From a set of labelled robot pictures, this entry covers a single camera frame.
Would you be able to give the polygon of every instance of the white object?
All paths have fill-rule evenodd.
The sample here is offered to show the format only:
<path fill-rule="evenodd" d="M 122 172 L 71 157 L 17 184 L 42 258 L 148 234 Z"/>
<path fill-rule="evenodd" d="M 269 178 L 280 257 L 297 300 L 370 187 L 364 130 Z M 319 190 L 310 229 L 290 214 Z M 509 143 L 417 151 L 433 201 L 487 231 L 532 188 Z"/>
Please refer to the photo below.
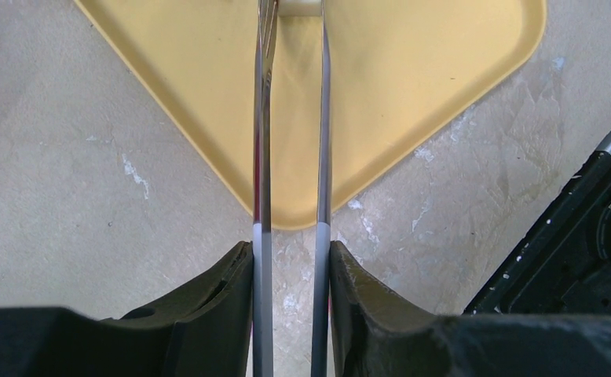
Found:
<path fill-rule="evenodd" d="M 280 0 L 278 15 L 283 17 L 292 16 L 321 16 L 321 0 Z"/>

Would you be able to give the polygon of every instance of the concrete surface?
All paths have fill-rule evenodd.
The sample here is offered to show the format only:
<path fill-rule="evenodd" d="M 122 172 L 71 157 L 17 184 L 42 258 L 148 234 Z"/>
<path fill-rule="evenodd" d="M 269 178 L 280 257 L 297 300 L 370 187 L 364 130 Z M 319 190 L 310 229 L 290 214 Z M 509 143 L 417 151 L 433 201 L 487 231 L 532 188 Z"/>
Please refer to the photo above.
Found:
<path fill-rule="evenodd" d="M 611 129 L 611 2 L 551 0 L 532 59 L 333 217 L 363 266 L 460 313 Z M 0 1 L 0 306 L 117 317 L 251 219 L 67 0 Z M 276 375 L 308 375 L 313 229 L 274 236 Z"/>

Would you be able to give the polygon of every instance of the tray rim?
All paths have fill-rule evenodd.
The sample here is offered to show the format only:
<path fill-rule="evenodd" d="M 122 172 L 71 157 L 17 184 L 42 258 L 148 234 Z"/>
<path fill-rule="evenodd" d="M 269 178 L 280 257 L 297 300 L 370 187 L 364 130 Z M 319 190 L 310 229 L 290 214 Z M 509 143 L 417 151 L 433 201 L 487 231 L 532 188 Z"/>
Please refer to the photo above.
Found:
<path fill-rule="evenodd" d="M 176 127 L 181 131 L 181 134 L 188 140 L 190 145 L 194 147 L 194 149 L 199 153 L 199 155 L 206 161 L 207 165 L 212 169 L 213 172 L 220 178 L 225 187 L 236 197 L 236 200 L 239 204 L 245 209 L 248 214 L 252 213 L 252 204 L 251 198 L 249 200 L 245 200 L 243 195 L 236 186 L 230 182 L 231 177 L 228 177 L 227 174 L 222 174 L 220 167 L 218 164 L 214 163 L 214 159 L 202 149 L 199 142 L 195 141 L 189 132 L 185 130 L 185 128 L 181 125 L 181 122 L 177 120 L 177 116 L 172 112 L 171 107 L 168 106 L 165 101 L 163 101 L 155 90 L 149 85 L 148 80 L 140 73 L 140 69 L 136 67 L 136 64 L 132 62 L 130 58 L 127 57 L 126 53 L 123 51 L 121 47 L 118 46 L 113 37 L 110 36 L 105 27 L 98 21 L 98 19 L 93 16 L 93 14 L 89 11 L 87 2 L 95 2 L 100 0 L 74 0 L 75 4 L 82 11 L 82 13 L 86 16 L 91 24 L 95 26 L 95 28 L 100 32 L 100 34 L 104 37 L 104 40 L 113 48 L 123 63 L 133 72 L 134 76 L 139 80 L 141 85 L 151 94 L 151 97 L 158 103 L 161 109 L 166 113 L 166 115 L 171 119 L 171 121 L 176 125 Z M 363 183 L 358 185 L 355 189 L 350 190 L 347 195 L 344 195 L 339 201 L 332 203 L 331 210 L 333 212 L 342 208 L 347 202 L 357 196 L 359 193 L 368 188 L 370 184 L 377 181 L 378 178 L 383 176 L 387 171 L 396 166 L 397 163 L 402 161 L 405 157 L 412 154 L 416 148 L 430 139 L 437 132 L 445 128 L 447 125 L 451 123 L 456 117 L 458 117 L 461 113 L 463 113 L 466 109 L 468 109 L 472 104 L 479 101 L 484 95 L 486 95 L 490 90 L 498 86 L 502 81 L 504 81 L 507 77 L 514 74 L 526 61 L 532 57 L 537 48 L 539 47 L 541 40 L 543 39 L 544 32 L 546 30 L 547 18 L 548 18 L 548 9 L 547 9 L 547 0 L 521 0 L 522 2 L 534 2 L 532 4 L 538 10 L 540 15 L 538 22 L 536 25 L 537 35 L 535 38 L 531 40 L 529 44 L 529 48 L 525 50 L 525 54 L 521 54 L 519 59 L 513 60 L 513 64 L 507 68 L 507 70 L 503 71 L 501 75 L 497 75 L 495 79 L 490 80 L 488 84 L 485 86 L 484 90 L 480 90 L 475 95 L 469 96 L 467 101 L 463 102 L 463 105 L 452 112 L 452 114 L 445 118 L 439 125 L 433 126 L 429 132 L 425 134 L 424 137 L 418 139 L 414 143 L 410 143 L 413 145 L 413 148 L 406 148 L 402 153 L 397 155 L 395 158 L 389 160 L 389 163 L 383 164 L 381 169 L 378 169 L 374 174 L 368 175 L 366 179 L 363 180 Z M 316 217 L 313 215 L 311 220 L 300 221 L 300 219 L 295 219 L 292 221 L 284 221 L 283 218 L 277 217 L 275 215 L 272 216 L 272 227 L 279 230 L 302 230 L 307 229 L 316 224 Z"/>

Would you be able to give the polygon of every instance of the yellow tray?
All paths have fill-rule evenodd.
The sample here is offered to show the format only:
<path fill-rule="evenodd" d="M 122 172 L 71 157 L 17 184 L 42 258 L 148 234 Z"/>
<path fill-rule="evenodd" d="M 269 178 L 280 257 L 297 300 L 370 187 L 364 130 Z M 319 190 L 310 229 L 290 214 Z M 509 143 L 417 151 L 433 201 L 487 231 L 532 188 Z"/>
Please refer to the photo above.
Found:
<path fill-rule="evenodd" d="M 252 206 L 256 0 L 77 0 L 164 111 Z M 333 207 L 342 206 L 535 50 L 546 0 L 334 0 Z M 273 72 L 273 225 L 315 222 L 318 18 L 281 19 Z"/>

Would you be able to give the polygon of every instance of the metal tongs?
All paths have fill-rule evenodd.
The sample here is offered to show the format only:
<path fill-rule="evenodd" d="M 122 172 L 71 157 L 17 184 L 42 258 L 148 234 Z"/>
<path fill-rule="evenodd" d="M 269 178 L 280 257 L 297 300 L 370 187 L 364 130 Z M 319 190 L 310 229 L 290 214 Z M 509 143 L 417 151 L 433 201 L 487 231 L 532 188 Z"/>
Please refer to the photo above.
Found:
<path fill-rule="evenodd" d="M 257 49 L 254 60 L 254 224 L 253 375 L 273 375 L 271 287 L 270 98 L 279 0 L 258 0 Z M 331 132 L 329 97 L 331 60 L 322 1 L 322 96 L 320 172 L 317 190 L 317 237 L 313 315 L 312 376 L 326 375 L 328 333 L 328 254 L 331 245 Z"/>

